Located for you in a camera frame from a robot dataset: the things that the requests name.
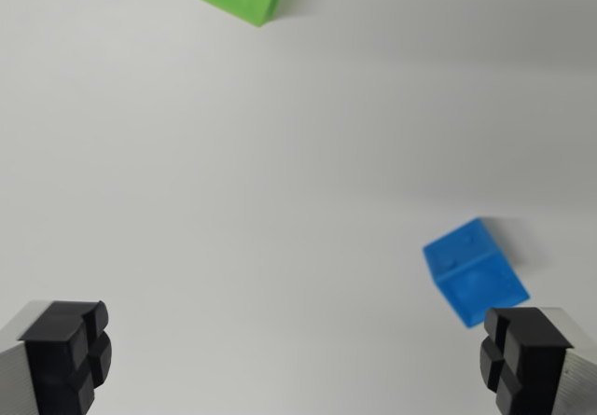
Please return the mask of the black silver gripper left finger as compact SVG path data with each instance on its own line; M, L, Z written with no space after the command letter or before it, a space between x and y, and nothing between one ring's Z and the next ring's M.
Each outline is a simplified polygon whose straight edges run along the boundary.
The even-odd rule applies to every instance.
M34 300L1 328L1 412L82 415L108 376L102 301Z

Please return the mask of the black silver gripper right finger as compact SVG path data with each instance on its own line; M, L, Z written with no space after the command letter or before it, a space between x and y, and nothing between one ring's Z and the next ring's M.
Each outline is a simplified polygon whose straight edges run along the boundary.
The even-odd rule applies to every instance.
M492 308L481 377L502 414L594 414L596 340L560 308Z

